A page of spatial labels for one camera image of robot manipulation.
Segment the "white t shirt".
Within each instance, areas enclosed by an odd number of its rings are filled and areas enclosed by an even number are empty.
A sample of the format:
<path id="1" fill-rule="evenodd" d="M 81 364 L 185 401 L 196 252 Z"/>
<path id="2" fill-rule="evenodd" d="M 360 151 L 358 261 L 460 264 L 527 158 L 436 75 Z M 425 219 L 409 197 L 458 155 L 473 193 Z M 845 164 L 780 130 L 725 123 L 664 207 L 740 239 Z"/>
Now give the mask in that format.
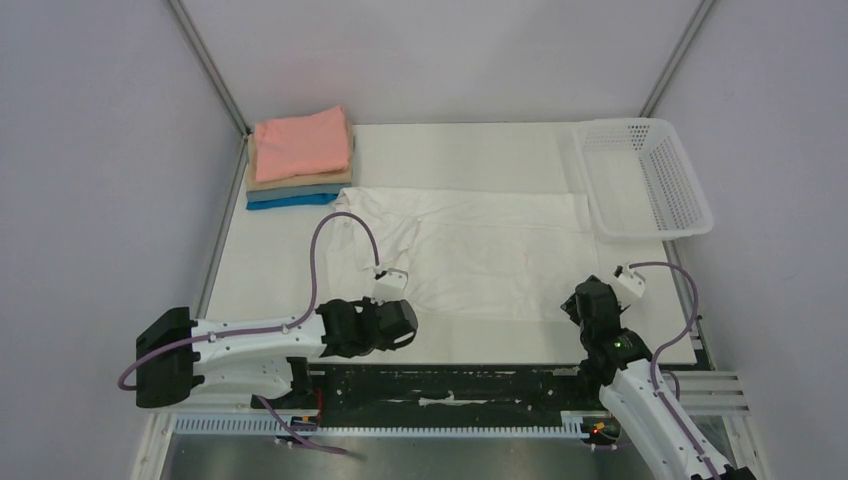
<path id="1" fill-rule="evenodd" d="M 344 189 L 321 237 L 325 293 L 371 293 L 375 268 L 408 273 L 420 313 L 459 320 L 561 321 L 598 270 L 583 194 Z"/>

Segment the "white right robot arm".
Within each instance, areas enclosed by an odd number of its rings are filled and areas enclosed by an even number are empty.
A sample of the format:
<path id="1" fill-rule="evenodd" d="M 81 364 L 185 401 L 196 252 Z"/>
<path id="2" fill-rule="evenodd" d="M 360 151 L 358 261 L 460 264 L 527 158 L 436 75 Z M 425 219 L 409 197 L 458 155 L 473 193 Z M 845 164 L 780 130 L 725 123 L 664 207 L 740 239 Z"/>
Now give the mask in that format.
<path id="1" fill-rule="evenodd" d="M 657 479 L 753 479 L 735 467 L 697 428 L 667 386 L 642 338 L 621 325 L 623 307 L 595 276 L 579 283 L 561 309 L 580 329 L 586 358 L 577 392 L 591 408 L 604 407 Z"/>

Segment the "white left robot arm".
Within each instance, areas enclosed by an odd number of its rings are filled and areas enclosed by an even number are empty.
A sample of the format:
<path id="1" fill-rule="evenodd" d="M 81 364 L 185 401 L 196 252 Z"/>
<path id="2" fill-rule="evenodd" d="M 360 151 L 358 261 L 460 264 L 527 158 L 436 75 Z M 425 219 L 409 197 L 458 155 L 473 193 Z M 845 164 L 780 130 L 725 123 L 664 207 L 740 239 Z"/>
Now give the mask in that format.
<path id="1" fill-rule="evenodd" d="M 241 328 L 171 308 L 136 339 L 135 404 L 157 409 L 200 397 L 248 395 L 301 408 L 314 393 L 309 363 L 404 348 L 418 327 L 408 301 L 368 297 L 330 300 L 302 323 L 265 319 Z"/>

